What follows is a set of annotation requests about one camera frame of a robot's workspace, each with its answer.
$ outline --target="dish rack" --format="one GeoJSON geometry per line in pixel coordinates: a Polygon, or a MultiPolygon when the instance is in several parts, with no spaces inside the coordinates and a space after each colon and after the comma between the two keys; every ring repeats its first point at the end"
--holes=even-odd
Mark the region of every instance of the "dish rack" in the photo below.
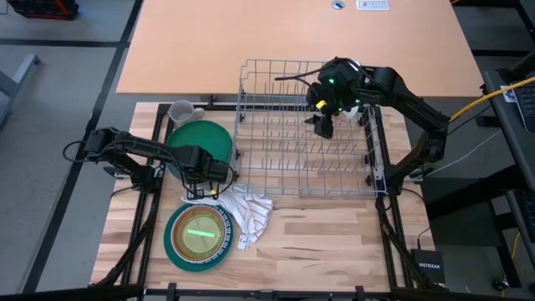
{"type": "MultiPolygon", "coordinates": [[[[233,137],[237,184],[267,195],[376,197],[385,192],[375,110],[365,106],[354,118],[334,117],[333,138],[327,140],[304,123],[318,113],[305,100],[307,86],[274,80],[323,64],[249,59],[242,66],[233,137]]],[[[316,78],[303,77],[309,83],[316,78]]]]}

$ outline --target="gray floor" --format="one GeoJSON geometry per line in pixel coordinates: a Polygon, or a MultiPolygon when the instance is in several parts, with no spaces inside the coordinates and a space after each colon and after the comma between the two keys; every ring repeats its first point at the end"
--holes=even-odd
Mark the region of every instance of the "gray floor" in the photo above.
{"type": "MultiPolygon", "coordinates": [[[[80,16],[73,22],[25,19],[10,10],[8,15],[0,15],[0,38],[119,41],[133,0],[77,2],[80,16]]],[[[534,3],[525,3],[528,12],[535,17],[534,3]]],[[[456,8],[456,13],[473,48],[533,48],[514,11],[456,8]]],[[[61,150],[68,142],[82,136],[114,52],[114,48],[0,46],[0,69],[9,75],[15,72],[27,53],[36,53],[43,61],[33,71],[13,113],[0,131],[0,294],[21,289],[69,168],[60,155],[61,150]]],[[[511,66],[517,59],[477,58],[476,61],[484,71],[511,66]]],[[[126,130],[136,102],[179,98],[115,94],[121,68],[122,62],[99,127],[114,126],[126,130]]],[[[464,104],[436,101],[432,105],[450,115],[464,104]]],[[[484,106],[463,115],[462,119],[469,118],[484,106]]],[[[491,110],[486,112],[486,115],[491,114],[491,110]]],[[[420,131],[411,123],[407,126],[411,141],[415,143],[420,131]]],[[[449,138],[446,158],[436,167],[463,156],[495,131],[477,128],[470,123],[449,138]]],[[[433,177],[474,179],[511,163],[507,145],[499,135],[462,164],[437,172],[433,177]]],[[[78,288],[87,284],[113,185],[113,179],[103,175],[101,166],[84,165],[38,290],[78,288]]],[[[462,242],[462,238],[471,239],[460,225],[473,220],[474,214],[481,214],[478,208],[472,210],[464,212],[464,216],[433,223],[437,248],[443,252],[446,262],[446,282],[449,288],[458,292],[497,294],[490,282],[502,276],[502,269],[492,247],[468,247],[449,241],[440,243],[446,242],[448,237],[457,237],[458,242],[462,242]]],[[[509,242],[514,235],[515,232],[507,233],[509,242]]],[[[535,272],[527,264],[522,246],[516,261],[525,283],[534,282],[535,272]]],[[[532,298],[526,286],[507,290],[507,296],[532,298]]]]}

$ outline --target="wooden tabletop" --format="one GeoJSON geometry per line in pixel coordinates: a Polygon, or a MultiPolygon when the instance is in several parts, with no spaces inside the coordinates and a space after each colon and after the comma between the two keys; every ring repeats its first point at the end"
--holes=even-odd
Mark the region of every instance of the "wooden tabletop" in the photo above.
{"type": "MultiPolygon", "coordinates": [[[[157,107],[157,103],[138,103],[130,133],[150,139],[157,107]]],[[[390,159],[396,163],[410,151],[404,118],[390,108],[382,108],[382,113],[390,159]]],[[[233,133],[235,114],[208,111],[205,120],[216,121],[233,133]]],[[[135,159],[145,164],[145,158],[135,159]]],[[[130,185],[128,180],[117,181],[115,190],[130,185]]],[[[417,185],[405,183],[404,187],[420,193],[417,185]]],[[[237,249],[235,240],[221,265],[206,273],[187,273],[171,263],[163,246],[164,228],[182,205],[181,194],[179,180],[167,172],[147,269],[148,288],[166,288],[175,282],[179,288],[191,289],[352,292],[355,285],[362,285],[366,291],[390,290],[374,199],[270,196],[274,210],[258,242],[244,251],[237,249]]],[[[415,247],[416,237],[429,226],[425,205],[406,191],[398,199],[405,240],[408,248],[415,247]]],[[[137,200],[136,191],[112,198],[91,282],[102,279],[127,248],[137,200]]],[[[433,248],[431,232],[422,235],[422,247],[433,248]]],[[[400,259],[393,250],[398,284],[403,285],[400,259]]],[[[139,259],[140,250],[132,281],[136,280],[139,259]]]]}
{"type": "Polygon", "coordinates": [[[482,77],[449,0],[389,12],[331,0],[145,1],[118,93],[236,94],[247,59],[390,66],[421,97],[477,97],[482,77]]]}

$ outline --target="cloth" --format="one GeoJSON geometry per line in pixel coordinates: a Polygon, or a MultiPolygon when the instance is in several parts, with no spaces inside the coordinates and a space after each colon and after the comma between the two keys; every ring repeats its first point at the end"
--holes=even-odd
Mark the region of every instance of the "cloth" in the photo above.
{"type": "Polygon", "coordinates": [[[251,193],[246,185],[236,184],[219,195],[217,200],[205,197],[201,200],[188,200],[182,196],[182,201],[190,204],[205,204],[221,206],[232,214],[236,223],[242,229],[242,236],[249,242],[255,243],[264,233],[269,222],[269,215],[273,209],[273,201],[264,195],[251,193]]]}

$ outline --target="yellow cable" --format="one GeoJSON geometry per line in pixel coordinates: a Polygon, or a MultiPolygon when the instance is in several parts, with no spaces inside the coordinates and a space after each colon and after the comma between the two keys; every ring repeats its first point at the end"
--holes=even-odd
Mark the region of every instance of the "yellow cable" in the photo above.
{"type": "Polygon", "coordinates": [[[508,91],[510,89],[515,89],[515,88],[518,88],[522,85],[525,85],[525,84],[529,84],[531,82],[535,81],[535,76],[533,76],[532,78],[530,79],[525,79],[519,83],[516,83],[516,84],[512,84],[510,86],[507,86],[503,89],[499,89],[498,91],[494,91],[490,94],[487,94],[487,95],[483,95],[483,97],[481,97],[480,99],[476,99],[474,100],[473,102],[471,102],[469,105],[467,105],[466,107],[462,108],[461,110],[459,110],[457,113],[455,113],[454,115],[451,116],[450,118],[450,122],[452,122],[453,120],[456,120],[459,116],[461,116],[463,113],[465,113],[466,111],[468,111],[469,109],[475,107],[476,105],[480,104],[481,102],[487,100],[487,99],[490,99],[498,94],[501,94],[505,91],[508,91]]]}
{"type": "MultiPolygon", "coordinates": [[[[515,256],[517,256],[518,238],[520,238],[520,232],[517,232],[517,235],[515,236],[515,242],[512,244],[512,252],[511,252],[512,260],[515,260],[515,256]]],[[[502,290],[502,298],[505,298],[505,289],[502,290]]]]}

